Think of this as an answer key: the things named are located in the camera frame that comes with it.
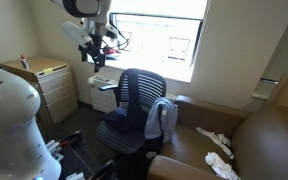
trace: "wooden filing cabinet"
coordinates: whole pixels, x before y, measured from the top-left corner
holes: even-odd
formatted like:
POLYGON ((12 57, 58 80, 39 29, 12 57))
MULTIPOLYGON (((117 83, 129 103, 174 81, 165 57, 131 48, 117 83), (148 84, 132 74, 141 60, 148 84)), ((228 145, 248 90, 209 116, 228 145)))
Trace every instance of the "wooden filing cabinet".
POLYGON ((57 123, 77 111, 77 100, 69 64, 44 57, 27 58, 29 69, 20 60, 3 62, 3 67, 23 79, 39 84, 47 113, 38 117, 42 126, 57 123))

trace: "cabinet drawer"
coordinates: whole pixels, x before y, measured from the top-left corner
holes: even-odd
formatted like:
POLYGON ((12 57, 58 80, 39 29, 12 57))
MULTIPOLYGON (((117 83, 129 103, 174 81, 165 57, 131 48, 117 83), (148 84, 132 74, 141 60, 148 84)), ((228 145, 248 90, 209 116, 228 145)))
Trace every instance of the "cabinet drawer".
POLYGON ((77 110, 77 100, 75 93, 69 93, 57 101, 47 105, 47 107, 52 117, 53 123, 60 122, 77 110))
POLYGON ((54 76, 49 76, 46 79, 40 80, 39 84, 43 93, 55 89, 61 85, 72 82, 72 75, 70 71, 66 71, 59 74, 54 74, 54 76))
POLYGON ((50 104, 51 102, 55 101, 56 99, 61 98, 62 96, 69 94, 70 92, 74 92, 73 83, 68 83, 63 86, 60 86, 56 89, 48 91, 44 93, 44 99, 46 104, 50 104))

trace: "brown leather couch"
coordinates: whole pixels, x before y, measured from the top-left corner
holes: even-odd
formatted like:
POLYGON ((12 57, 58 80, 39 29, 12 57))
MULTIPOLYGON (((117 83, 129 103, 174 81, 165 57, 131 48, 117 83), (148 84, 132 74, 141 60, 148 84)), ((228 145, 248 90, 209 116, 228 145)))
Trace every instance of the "brown leather couch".
POLYGON ((288 179, 287 76, 253 114, 185 96, 178 96, 176 104, 179 119, 174 136, 153 159, 149 180, 222 179, 206 164, 208 152, 231 164, 242 180, 288 179), (234 160, 196 127, 229 137, 234 160))

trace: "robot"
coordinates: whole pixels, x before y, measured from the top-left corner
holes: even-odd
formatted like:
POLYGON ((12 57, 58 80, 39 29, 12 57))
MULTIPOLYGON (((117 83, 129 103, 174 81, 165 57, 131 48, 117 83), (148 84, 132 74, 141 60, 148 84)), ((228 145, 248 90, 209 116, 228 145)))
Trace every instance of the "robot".
MULTIPOLYGON (((102 37, 121 33, 108 21, 111 0, 51 0, 74 17, 83 29, 67 22, 62 28, 79 43, 82 61, 89 54, 95 72, 105 65, 102 37)), ((37 91, 22 78, 0 69, 0 180, 56 180, 61 166, 48 152, 37 127, 37 91)))

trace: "bottle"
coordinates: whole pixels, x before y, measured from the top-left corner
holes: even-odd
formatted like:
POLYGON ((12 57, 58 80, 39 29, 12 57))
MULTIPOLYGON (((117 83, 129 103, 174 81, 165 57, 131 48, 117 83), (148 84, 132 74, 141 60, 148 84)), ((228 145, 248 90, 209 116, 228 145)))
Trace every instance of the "bottle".
POLYGON ((24 69, 30 69, 30 67, 28 66, 28 63, 27 63, 27 61, 26 61, 26 59, 24 58, 23 55, 21 55, 21 63, 23 65, 24 69))

